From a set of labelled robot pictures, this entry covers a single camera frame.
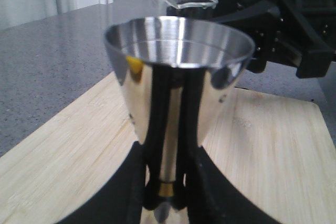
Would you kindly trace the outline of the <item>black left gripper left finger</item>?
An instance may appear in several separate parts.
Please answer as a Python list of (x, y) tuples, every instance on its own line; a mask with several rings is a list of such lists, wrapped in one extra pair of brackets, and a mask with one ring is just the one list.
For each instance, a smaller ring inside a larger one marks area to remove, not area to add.
[(140, 223), (146, 172), (142, 151), (134, 142), (104, 186), (59, 223)]

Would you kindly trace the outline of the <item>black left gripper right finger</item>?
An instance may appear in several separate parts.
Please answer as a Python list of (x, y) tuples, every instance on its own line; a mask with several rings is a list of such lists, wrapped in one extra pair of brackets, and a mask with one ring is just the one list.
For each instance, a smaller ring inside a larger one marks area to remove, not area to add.
[(204, 148), (194, 150), (187, 171), (190, 223), (278, 223), (220, 172)]

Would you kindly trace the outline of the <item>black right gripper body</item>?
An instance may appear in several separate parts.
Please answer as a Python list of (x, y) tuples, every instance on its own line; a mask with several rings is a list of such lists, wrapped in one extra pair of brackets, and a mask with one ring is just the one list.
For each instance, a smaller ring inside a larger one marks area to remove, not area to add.
[(261, 73), (271, 61), (295, 67), (298, 78), (324, 77), (335, 61), (335, 0), (238, 0), (238, 7), (261, 1), (275, 5), (279, 17), (247, 69)]

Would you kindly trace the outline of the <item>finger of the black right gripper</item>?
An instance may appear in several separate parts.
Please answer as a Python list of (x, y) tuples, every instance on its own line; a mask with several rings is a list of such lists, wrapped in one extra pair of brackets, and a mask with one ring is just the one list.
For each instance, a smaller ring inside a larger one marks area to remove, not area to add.
[(268, 0), (218, 0), (214, 9), (175, 9), (167, 4), (166, 14), (224, 25), (273, 25), (280, 19), (279, 7)]

